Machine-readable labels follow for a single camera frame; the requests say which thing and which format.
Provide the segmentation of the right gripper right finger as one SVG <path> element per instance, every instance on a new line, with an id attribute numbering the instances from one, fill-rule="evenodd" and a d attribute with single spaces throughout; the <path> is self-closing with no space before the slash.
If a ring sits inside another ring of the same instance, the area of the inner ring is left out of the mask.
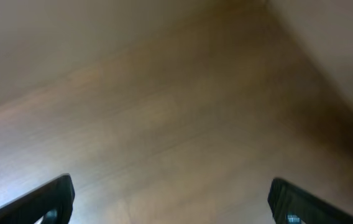
<path id="1" fill-rule="evenodd" d="M 267 202 L 276 224 L 353 224 L 353 216 L 281 178 L 272 180 Z"/>

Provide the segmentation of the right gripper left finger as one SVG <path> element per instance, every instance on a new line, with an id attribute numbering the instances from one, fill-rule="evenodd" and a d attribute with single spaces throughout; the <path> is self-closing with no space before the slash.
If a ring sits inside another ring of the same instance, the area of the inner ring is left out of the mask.
<path id="1" fill-rule="evenodd" d="M 0 224 L 68 224 L 75 190 L 70 174 L 62 174 L 0 207 Z"/>

